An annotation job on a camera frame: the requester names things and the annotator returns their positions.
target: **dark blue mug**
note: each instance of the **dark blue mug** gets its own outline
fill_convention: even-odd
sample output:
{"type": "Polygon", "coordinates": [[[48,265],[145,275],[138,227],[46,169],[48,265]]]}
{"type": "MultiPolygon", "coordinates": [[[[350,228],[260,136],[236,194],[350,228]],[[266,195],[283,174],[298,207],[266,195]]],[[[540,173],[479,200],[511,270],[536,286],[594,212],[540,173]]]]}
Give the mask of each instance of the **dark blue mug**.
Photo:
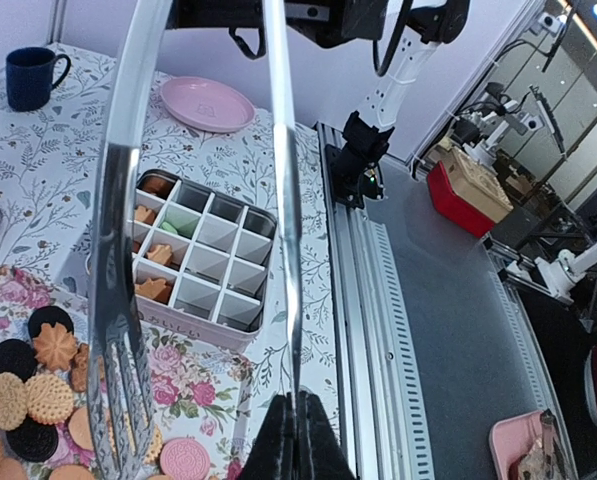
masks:
{"type": "Polygon", "coordinates": [[[17,112],[38,110],[49,101],[51,91],[67,77],[71,60],[65,54],[56,55],[48,48],[28,47],[7,55],[7,100],[17,112]],[[67,68],[54,82],[54,66],[67,61],[67,68]]]}

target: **flower-shaped cookie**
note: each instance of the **flower-shaped cookie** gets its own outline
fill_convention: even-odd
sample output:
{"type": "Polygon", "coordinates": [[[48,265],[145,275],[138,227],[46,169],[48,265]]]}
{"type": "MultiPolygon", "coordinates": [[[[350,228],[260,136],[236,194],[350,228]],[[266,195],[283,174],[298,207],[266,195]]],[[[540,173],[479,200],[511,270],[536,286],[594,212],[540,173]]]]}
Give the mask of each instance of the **flower-shaped cookie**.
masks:
{"type": "Polygon", "coordinates": [[[69,370],[71,359],[78,351],[73,334],[69,333],[60,323],[54,327],[43,323],[40,335],[34,338],[34,348],[36,349],[36,360],[52,372],[58,369],[69,370]]]}

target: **red box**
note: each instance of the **red box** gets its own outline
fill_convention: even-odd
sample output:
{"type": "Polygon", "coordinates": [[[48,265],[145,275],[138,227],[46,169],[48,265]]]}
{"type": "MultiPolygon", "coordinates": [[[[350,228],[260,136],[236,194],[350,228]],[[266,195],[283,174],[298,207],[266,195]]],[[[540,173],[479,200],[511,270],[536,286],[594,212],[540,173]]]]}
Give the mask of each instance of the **red box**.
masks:
{"type": "Polygon", "coordinates": [[[496,225],[480,210],[454,193],[442,163],[438,162],[431,173],[427,175],[427,185],[429,185],[434,208],[438,213],[472,235],[480,238],[496,225]]]}

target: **mug handle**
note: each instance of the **mug handle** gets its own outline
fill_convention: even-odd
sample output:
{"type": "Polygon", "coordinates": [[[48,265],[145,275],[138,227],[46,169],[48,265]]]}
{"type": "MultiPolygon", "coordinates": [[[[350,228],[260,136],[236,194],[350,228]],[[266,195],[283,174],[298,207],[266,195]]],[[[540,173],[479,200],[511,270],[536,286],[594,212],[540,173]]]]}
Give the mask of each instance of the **mug handle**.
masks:
{"type": "Polygon", "coordinates": [[[56,66],[56,63],[58,62],[58,60],[62,60],[62,59],[67,60],[67,68],[65,68],[65,71],[62,72],[62,75],[60,75],[60,78],[58,80],[56,80],[51,85],[52,90],[62,83],[62,81],[67,77],[69,70],[71,69],[71,58],[69,58],[64,53],[61,53],[60,55],[56,55],[56,58],[54,58],[54,67],[56,66]]]}

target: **pink cookie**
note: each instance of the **pink cookie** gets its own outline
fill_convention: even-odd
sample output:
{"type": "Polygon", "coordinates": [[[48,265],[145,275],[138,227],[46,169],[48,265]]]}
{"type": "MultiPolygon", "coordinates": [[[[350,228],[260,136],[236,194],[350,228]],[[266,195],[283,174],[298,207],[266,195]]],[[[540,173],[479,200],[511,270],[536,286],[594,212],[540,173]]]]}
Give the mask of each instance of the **pink cookie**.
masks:
{"type": "Polygon", "coordinates": [[[174,480],[204,480],[210,464],[207,450],[193,438],[170,440],[160,453],[160,468],[174,480]]]}

